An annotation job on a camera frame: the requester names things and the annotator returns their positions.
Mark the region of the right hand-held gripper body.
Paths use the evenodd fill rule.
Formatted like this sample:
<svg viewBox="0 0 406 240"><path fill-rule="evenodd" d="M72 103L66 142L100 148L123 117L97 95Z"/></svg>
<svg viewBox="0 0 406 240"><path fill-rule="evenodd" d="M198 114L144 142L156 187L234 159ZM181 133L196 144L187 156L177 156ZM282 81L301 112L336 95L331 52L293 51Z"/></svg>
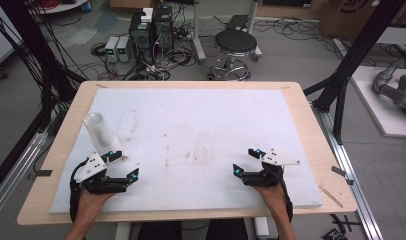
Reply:
<svg viewBox="0 0 406 240"><path fill-rule="evenodd" d="M262 169L259 172L246 172L241 180L244 185L257 187L270 187L278 185L284 176L284 167L299 165L300 161L286 153L271 148L261 161Z"/></svg>

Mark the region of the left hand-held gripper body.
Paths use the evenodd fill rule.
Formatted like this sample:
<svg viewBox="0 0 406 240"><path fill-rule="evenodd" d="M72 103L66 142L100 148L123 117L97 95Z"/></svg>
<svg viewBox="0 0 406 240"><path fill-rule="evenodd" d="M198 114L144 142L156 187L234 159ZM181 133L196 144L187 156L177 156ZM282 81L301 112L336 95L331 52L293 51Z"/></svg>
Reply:
<svg viewBox="0 0 406 240"><path fill-rule="evenodd" d="M93 153L80 163L73 171L73 183L85 187L92 194L109 194L125 192L129 184L125 178L110 178L106 175L107 163L103 155Z"/></svg>

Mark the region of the clear plastic cup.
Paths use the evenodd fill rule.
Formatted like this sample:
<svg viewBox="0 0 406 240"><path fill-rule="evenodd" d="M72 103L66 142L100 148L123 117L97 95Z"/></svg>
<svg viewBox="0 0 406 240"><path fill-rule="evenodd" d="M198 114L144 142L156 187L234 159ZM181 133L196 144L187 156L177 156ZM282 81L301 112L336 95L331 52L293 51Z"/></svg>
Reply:
<svg viewBox="0 0 406 240"><path fill-rule="evenodd" d="M84 119L84 125L99 155L107 154L110 151L113 153L123 151L118 135L101 113L89 113Z"/></svg>

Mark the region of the person's left hand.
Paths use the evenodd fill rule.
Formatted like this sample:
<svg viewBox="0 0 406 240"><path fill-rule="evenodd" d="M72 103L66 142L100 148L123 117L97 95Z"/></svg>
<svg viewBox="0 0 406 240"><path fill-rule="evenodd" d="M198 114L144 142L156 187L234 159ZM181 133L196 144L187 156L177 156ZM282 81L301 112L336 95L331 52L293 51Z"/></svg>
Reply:
<svg viewBox="0 0 406 240"><path fill-rule="evenodd" d="M92 194L87 189L82 189L75 221L91 222L100 214L106 201L114 196L109 194Z"/></svg>

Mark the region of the person's right hand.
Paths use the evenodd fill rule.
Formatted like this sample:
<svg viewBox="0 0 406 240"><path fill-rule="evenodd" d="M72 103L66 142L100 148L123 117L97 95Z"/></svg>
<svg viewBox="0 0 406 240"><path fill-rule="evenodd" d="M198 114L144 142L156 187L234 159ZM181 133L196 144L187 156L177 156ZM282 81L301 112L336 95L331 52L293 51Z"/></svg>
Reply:
<svg viewBox="0 0 406 240"><path fill-rule="evenodd" d="M280 186L255 187L274 218L288 219L285 194Z"/></svg>

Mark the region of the white foam mat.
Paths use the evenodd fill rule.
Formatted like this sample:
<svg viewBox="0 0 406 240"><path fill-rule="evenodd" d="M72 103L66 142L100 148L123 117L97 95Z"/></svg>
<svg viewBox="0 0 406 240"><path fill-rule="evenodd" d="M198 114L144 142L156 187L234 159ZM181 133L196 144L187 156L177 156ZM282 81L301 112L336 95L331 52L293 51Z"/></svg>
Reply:
<svg viewBox="0 0 406 240"><path fill-rule="evenodd" d="M102 88L90 110L103 115L123 146L108 176L139 172L105 204L109 213L260 208L258 193L233 174L234 166L261 170L250 149L277 162L293 159L284 178L295 207L323 203L279 90Z"/></svg>

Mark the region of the person's left leg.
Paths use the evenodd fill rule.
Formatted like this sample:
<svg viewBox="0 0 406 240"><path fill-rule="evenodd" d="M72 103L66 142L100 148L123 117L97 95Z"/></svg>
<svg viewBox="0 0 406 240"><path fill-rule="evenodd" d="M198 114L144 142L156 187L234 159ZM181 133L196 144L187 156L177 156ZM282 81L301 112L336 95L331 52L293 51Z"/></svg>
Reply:
<svg viewBox="0 0 406 240"><path fill-rule="evenodd" d="M182 240L179 221L145 222L141 225L138 240Z"/></svg>

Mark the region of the person's leg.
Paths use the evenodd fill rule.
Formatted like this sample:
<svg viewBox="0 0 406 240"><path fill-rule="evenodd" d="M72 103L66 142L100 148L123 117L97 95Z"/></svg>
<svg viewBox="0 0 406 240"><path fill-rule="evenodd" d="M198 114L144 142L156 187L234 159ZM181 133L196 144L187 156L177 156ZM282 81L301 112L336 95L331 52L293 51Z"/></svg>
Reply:
<svg viewBox="0 0 406 240"><path fill-rule="evenodd" d="M209 222L205 240L248 240L243 219L215 219Z"/></svg>
<svg viewBox="0 0 406 240"><path fill-rule="evenodd" d="M182 240L179 221L145 222L141 225L138 240Z"/></svg>

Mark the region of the person's right leg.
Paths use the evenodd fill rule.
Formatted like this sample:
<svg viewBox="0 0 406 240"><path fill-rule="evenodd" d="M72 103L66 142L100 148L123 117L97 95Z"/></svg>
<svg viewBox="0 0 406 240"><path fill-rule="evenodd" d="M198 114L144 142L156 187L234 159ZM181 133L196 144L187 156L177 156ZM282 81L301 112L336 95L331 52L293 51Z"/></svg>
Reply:
<svg viewBox="0 0 406 240"><path fill-rule="evenodd" d="M248 240L243 219L215 219L209 222L205 240Z"/></svg>

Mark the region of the wooden stick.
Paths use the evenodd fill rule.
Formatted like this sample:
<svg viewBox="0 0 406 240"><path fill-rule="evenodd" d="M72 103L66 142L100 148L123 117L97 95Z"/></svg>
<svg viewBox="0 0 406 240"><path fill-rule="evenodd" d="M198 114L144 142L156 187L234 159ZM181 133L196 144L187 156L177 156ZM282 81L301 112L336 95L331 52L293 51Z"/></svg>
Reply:
<svg viewBox="0 0 406 240"><path fill-rule="evenodd" d="M344 205L332 194L330 193L327 189L325 189L322 186L319 186L320 190L327 195L336 205L338 205L340 208L343 208Z"/></svg>

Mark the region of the grey power supply unit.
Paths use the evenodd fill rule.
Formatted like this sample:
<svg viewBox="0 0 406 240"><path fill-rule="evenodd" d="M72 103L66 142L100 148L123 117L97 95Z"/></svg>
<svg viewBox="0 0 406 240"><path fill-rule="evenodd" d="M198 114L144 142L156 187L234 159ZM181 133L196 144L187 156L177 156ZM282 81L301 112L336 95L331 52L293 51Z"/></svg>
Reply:
<svg viewBox="0 0 406 240"><path fill-rule="evenodd" d="M119 41L118 37L110 37L105 45L106 58L109 62L115 63L119 61L117 54L117 43Z"/></svg>
<svg viewBox="0 0 406 240"><path fill-rule="evenodd" d="M129 62L132 55L132 47L130 38L127 36L121 36L117 43L117 52L120 62Z"/></svg>

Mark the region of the black round stool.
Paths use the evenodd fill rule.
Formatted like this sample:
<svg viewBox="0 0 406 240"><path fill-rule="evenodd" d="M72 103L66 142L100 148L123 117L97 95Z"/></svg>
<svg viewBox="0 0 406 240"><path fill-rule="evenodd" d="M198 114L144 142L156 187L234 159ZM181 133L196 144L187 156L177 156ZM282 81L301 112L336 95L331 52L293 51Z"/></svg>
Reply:
<svg viewBox="0 0 406 240"><path fill-rule="evenodd" d="M251 76L248 66L239 57L253 54L257 40L249 33L241 30L225 30L214 39L215 48L226 55L217 59L209 68L209 80L244 81Z"/></svg>

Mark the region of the white board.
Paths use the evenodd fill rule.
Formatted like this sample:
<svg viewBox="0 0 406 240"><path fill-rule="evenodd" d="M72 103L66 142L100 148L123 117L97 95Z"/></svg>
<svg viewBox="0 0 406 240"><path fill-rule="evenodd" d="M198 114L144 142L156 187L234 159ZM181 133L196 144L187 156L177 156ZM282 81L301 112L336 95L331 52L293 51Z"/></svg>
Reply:
<svg viewBox="0 0 406 240"><path fill-rule="evenodd" d="M382 67L360 66L352 76L357 92L383 136L406 138L406 114L392 101L372 90L374 78Z"/></svg>

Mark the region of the black computer tower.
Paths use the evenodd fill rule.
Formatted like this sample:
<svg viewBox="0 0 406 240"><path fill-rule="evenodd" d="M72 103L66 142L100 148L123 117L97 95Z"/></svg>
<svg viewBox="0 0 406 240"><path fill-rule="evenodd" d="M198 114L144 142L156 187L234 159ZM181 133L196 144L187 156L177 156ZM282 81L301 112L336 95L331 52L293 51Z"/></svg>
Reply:
<svg viewBox="0 0 406 240"><path fill-rule="evenodd" d="M146 17L146 13L142 9L137 10L133 14L129 27L129 35L132 41L135 57L143 60L147 64L153 64L153 23L144 22L142 17Z"/></svg>
<svg viewBox="0 0 406 240"><path fill-rule="evenodd" d="M156 9L154 24L159 46L166 51L173 49L172 7L161 6Z"/></svg>

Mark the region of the cardboard box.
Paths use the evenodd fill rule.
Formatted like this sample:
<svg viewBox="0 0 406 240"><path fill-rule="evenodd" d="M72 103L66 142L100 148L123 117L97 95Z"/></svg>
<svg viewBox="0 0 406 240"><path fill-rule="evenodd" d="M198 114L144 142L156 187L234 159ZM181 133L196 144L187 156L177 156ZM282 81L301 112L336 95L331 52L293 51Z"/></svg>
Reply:
<svg viewBox="0 0 406 240"><path fill-rule="evenodd" d="M395 13L398 0L329 0L323 10L318 30L324 37L355 40L369 19L379 22L390 17L388 25L396 25L400 19L406 24L406 0Z"/></svg>

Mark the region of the aluminium rail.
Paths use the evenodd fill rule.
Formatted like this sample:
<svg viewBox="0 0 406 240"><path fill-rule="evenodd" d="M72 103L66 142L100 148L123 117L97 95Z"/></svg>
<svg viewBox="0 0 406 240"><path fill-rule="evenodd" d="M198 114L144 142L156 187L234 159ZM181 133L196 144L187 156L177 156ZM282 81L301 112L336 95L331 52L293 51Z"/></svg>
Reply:
<svg viewBox="0 0 406 240"><path fill-rule="evenodd" d="M367 240L384 240L380 228L371 211L369 203L365 197L362 187L358 181L356 172L353 169L350 158L345 147L339 143L333 135L333 119L328 113L323 113L318 109L312 108L315 117L321 129L326 136L327 142L332 149L339 168L346 172L344 177L347 186L350 188L357 204L357 215L361 223L363 232Z"/></svg>
<svg viewBox="0 0 406 240"><path fill-rule="evenodd" d="M20 184L28 169L37 159L38 154L47 141L47 138L47 133L36 133L22 149L20 156L16 158L13 168L9 171L8 175L0 185L0 212Z"/></svg>

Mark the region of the black metal frame post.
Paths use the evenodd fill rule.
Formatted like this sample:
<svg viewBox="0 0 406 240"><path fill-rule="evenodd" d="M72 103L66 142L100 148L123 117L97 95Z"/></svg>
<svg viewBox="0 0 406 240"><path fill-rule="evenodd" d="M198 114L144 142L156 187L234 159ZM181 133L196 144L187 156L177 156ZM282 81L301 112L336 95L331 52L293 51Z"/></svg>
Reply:
<svg viewBox="0 0 406 240"><path fill-rule="evenodd" d="M347 85L362 60L405 3L406 0L380 0L337 69L328 78L303 90L305 96L321 90L320 96L312 104L323 113L328 113L331 104L336 101L332 133L340 145L343 144L342 123Z"/></svg>
<svg viewBox="0 0 406 240"><path fill-rule="evenodd" d="M40 89L41 99L41 110L0 164L1 189L29 141L50 124L51 111L71 103L87 78L71 71L66 61L60 62L51 50L34 16L42 10L40 4L31 4L31 0L0 0L0 8L7 16L4 20L0 15L0 33L25 64Z"/></svg>

